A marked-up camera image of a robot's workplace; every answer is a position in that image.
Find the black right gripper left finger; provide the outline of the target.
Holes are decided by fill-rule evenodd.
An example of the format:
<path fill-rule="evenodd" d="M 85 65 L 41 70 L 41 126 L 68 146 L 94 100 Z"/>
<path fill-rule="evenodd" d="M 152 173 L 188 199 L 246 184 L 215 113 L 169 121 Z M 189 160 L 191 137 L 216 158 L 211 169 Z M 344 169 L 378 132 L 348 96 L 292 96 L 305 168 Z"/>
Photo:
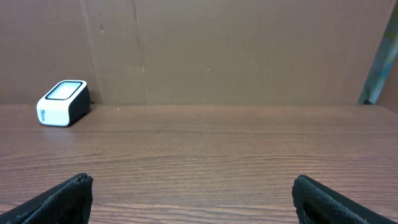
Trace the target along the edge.
<path fill-rule="evenodd" d="M 1 223 L 87 224 L 93 203 L 92 186 L 92 176 L 77 174 L 3 213 Z"/>

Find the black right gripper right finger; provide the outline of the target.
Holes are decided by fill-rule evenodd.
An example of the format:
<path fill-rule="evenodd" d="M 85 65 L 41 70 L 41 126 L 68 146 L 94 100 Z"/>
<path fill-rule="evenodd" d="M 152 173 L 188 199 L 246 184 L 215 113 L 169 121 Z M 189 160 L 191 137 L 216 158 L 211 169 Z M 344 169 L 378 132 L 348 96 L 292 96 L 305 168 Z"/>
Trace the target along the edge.
<path fill-rule="evenodd" d="M 397 224 L 306 175 L 294 180 L 292 198 L 300 224 Z"/>

